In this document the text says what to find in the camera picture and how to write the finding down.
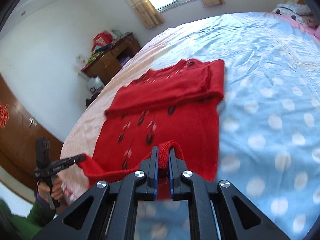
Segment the person left hand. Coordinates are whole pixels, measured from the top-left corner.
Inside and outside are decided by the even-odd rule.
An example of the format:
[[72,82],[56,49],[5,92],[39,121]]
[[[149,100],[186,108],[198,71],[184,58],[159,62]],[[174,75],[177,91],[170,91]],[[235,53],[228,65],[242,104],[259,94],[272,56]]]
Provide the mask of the person left hand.
[[62,181],[59,177],[56,177],[53,182],[52,188],[50,188],[45,182],[40,182],[37,187],[37,195],[48,202],[47,194],[49,193],[51,198],[60,201],[63,197]]

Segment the green sleeve forearm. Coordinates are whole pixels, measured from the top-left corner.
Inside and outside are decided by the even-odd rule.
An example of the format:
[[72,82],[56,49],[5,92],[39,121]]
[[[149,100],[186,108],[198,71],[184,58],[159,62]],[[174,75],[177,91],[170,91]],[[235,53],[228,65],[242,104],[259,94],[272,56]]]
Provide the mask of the green sleeve forearm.
[[1,239],[33,239],[54,219],[56,210],[50,208],[39,192],[35,196],[35,203],[26,217],[13,214],[1,199]]

